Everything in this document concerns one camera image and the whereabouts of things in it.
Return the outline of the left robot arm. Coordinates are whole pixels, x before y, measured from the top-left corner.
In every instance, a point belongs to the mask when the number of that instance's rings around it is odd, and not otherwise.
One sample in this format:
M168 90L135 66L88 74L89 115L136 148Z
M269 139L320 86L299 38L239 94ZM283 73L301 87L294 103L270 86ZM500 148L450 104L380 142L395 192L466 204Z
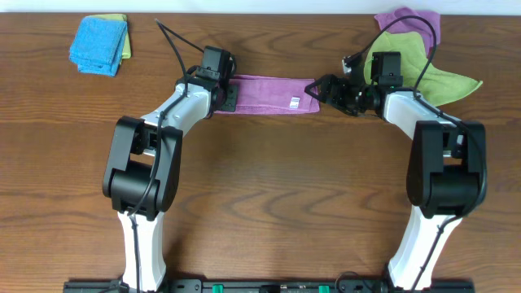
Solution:
M156 292L166 274L162 250L164 214L177 193L182 141L216 111L234 112L239 88L192 77L153 112L122 116L116 123L103 176L125 244L120 292Z

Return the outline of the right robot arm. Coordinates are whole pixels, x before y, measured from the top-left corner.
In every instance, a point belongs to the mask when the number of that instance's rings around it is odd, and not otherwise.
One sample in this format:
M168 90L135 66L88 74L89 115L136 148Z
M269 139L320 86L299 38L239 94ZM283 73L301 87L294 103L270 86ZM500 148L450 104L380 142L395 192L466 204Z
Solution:
M432 273L449 236L485 197L484 126L443 113L394 73L377 73L369 82L325 75L304 91L349 116L371 110L411 139L406 176L411 213L378 290L432 290Z

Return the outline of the purple microfiber cloth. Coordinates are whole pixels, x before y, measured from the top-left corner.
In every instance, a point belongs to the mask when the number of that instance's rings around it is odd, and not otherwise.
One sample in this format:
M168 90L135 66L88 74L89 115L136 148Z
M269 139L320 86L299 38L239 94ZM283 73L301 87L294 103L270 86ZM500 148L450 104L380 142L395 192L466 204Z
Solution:
M234 112L216 111L217 114L235 115L299 115L320 111L319 102L304 92L314 79L292 79L237 75L230 80L238 87L238 100Z

